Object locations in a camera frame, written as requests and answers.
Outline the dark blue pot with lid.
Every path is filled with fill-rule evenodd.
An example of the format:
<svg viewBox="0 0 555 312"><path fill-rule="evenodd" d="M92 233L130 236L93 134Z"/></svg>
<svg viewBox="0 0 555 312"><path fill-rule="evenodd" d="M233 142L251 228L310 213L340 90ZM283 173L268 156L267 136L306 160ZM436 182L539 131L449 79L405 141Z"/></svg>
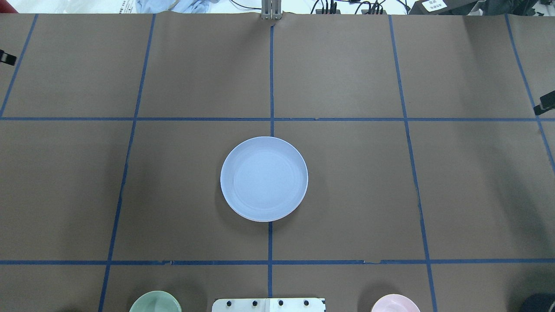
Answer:
<svg viewBox="0 0 555 312"><path fill-rule="evenodd" d="M554 312L555 294L536 293L524 300L519 312Z"/></svg>

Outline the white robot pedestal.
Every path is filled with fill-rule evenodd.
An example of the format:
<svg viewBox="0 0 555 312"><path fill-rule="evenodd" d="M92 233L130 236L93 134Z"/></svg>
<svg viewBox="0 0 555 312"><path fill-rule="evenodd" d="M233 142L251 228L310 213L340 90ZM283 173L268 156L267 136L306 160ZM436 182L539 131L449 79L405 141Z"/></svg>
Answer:
<svg viewBox="0 0 555 312"><path fill-rule="evenodd" d="M322 298L218 299L212 312L325 312Z"/></svg>

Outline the blue cloth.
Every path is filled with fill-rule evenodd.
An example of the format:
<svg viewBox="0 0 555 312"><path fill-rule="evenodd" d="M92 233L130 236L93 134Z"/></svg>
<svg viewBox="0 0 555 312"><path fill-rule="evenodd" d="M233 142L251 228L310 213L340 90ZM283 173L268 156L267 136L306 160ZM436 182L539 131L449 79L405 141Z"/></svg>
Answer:
<svg viewBox="0 0 555 312"><path fill-rule="evenodd" d="M137 13L207 13L220 0L136 0Z"/></svg>

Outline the aluminium frame post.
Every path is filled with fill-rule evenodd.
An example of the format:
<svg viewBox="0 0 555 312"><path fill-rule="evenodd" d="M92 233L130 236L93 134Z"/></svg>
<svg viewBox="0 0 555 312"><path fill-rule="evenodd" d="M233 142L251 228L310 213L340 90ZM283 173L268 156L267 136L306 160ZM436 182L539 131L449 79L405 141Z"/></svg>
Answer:
<svg viewBox="0 0 555 312"><path fill-rule="evenodd" d="M261 1L261 19L262 20L280 20L283 16L281 8L281 0L262 0Z"/></svg>

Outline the pink bowl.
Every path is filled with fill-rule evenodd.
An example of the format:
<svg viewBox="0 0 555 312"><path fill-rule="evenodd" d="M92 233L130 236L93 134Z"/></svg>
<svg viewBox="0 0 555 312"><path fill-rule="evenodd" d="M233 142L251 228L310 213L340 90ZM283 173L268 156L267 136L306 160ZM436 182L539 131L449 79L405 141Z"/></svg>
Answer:
<svg viewBox="0 0 555 312"><path fill-rule="evenodd" d="M371 312L420 312L420 309L406 296L388 294L373 304Z"/></svg>

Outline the green bowl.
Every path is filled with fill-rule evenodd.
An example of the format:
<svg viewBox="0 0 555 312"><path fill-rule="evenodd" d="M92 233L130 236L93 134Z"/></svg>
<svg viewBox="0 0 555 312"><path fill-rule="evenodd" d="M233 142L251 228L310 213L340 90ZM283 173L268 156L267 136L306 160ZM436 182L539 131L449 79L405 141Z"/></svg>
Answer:
<svg viewBox="0 0 555 312"><path fill-rule="evenodd" d="M168 292L155 290L137 298L129 312L182 312L182 307Z"/></svg>

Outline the blue plate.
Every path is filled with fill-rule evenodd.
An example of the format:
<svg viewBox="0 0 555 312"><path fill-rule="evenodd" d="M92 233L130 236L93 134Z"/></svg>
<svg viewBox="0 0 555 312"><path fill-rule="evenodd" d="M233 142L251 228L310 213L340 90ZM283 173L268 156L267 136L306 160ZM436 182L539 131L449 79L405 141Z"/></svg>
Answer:
<svg viewBox="0 0 555 312"><path fill-rule="evenodd" d="M220 172L220 188L228 206L255 222L278 221L293 213L308 185L307 162L299 150L272 136L238 144Z"/></svg>

